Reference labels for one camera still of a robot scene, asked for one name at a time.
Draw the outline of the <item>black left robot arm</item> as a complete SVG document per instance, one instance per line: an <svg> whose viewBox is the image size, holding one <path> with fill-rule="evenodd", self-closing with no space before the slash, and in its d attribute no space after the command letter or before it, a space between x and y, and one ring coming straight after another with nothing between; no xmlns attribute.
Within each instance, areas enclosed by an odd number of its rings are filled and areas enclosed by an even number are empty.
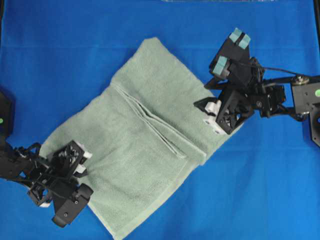
<svg viewBox="0 0 320 240"><path fill-rule="evenodd" d="M92 154L74 140L47 157L40 156L40 149L37 142L28 148L6 143L0 149L0 177L25 186L38 207L47 208L54 198L89 200L94 191L78 179L87 176L84 163Z"/></svg>

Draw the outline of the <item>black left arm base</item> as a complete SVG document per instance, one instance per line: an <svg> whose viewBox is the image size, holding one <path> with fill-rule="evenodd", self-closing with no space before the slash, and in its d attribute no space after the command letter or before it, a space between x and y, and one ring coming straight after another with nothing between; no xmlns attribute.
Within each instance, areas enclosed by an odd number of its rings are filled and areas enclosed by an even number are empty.
<svg viewBox="0 0 320 240"><path fill-rule="evenodd" d="M15 97L4 87L0 87L0 136L7 139L13 132L15 118Z"/></svg>

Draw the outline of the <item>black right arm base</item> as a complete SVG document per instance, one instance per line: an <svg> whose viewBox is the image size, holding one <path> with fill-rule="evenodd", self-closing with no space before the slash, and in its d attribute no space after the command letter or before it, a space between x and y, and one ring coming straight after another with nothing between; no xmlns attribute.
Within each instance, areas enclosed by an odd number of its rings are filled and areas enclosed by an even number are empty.
<svg viewBox="0 0 320 240"><path fill-rule="evenodd" d="M291 85L296 114L307 114L311 140L320 146L320 83Z"/></svg>

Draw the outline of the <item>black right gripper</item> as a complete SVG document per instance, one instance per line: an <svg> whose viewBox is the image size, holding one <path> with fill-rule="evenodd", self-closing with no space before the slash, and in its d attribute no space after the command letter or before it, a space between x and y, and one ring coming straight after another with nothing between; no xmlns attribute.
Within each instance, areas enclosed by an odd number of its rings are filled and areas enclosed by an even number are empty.
<svg viewBox="0 0 320 240"><path fill-rule="evenodd" d="M238 90L226 87L219 97L206 97L195 101L193 106L208 116L203 122L218 135L230 135L254 114L254 109Z"/></svg>

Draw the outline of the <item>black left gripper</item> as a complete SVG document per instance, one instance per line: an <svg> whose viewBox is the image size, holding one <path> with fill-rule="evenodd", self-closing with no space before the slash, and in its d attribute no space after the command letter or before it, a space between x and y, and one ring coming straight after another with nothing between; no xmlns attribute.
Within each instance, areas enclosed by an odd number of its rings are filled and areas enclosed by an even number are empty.
<svg viewBox="0 0 320 240"><path fill-rule="evenodd" d="M31 181L27 194L36 206L48 207L59 184L79 186L78 178L88 175L84 163L92 156L83 144L74 140L45 158L37 156L26 177Z"/></svg>

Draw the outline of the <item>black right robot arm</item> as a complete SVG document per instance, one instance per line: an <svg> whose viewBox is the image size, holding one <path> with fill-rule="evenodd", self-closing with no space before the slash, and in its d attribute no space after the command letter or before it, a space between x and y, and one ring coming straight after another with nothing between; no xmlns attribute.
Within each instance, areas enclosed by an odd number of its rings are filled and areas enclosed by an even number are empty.
<svg viewBox="0 0 320 240"><path fill-rule="evenodd" d="M216 84L217 97L205 97L193 105L205 114L204 122L217 134L231 135L256 111L262 118L289 116L305 121L319 112L320 77L292 76L254 79L248 86Z"/></svg>

